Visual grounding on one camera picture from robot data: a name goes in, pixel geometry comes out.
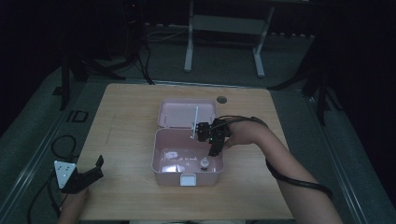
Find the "metal stand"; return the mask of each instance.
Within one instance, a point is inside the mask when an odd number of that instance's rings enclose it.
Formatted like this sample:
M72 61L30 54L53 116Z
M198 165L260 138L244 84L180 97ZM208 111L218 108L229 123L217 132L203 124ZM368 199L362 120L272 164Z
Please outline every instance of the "metal stand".
M190 0L190 17L189 17L189 42L187 45L186 61L184 63L184 71L190 72L192 65L193 30L219 31L238 34L260 35L260 42L257 47L253 48L253 58L256 64L257 76L264 77L264 69L262 66L262 57L260 55L268 28L274 14L274 7L270 7L265 21L237 19L216 16L194 15L193 0Z

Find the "pink box lid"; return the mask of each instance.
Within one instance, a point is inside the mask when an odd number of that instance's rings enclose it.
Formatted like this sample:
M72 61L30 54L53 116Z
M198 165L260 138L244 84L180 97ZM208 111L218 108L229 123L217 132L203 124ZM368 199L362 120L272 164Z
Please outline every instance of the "pink box lid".
M218 116L216 102L208 99L163 99L158 116L162 128L192 128L194 123L208 122Z

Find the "small label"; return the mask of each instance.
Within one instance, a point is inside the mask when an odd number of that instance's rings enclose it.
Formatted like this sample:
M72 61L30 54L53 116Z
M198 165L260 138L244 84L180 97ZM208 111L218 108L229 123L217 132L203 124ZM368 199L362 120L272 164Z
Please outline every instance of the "small label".
M195 174L181 174L180 175L180 186L191 187L197 186L197 177Z

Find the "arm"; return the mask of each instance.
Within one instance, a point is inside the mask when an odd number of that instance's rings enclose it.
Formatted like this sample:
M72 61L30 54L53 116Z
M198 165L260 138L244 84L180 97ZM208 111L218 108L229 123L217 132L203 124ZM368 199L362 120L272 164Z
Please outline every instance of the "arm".
M224 149L235 145L256 144L282 175L318 183L268 128L253 121L231 123L229 128L232 135L225 142ZM278 180L277 184L297 223L342 223L332 201L325 193Z
M80 191L77 194L67 195L62 204L61 215L59 216L58 224L74 224L77 223L78 217L84 207L84 203L88 198L88 188Z

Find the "open box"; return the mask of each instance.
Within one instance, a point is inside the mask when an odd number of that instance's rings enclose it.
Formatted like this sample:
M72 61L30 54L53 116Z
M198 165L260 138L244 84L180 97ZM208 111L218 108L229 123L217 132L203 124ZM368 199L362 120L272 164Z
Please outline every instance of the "open box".
M152 169L159 185L215 185L223 169L223 158L209 157L211 145L199 142L195 125L212 123L218 116L216 103L206 99L164 99L155 133Z

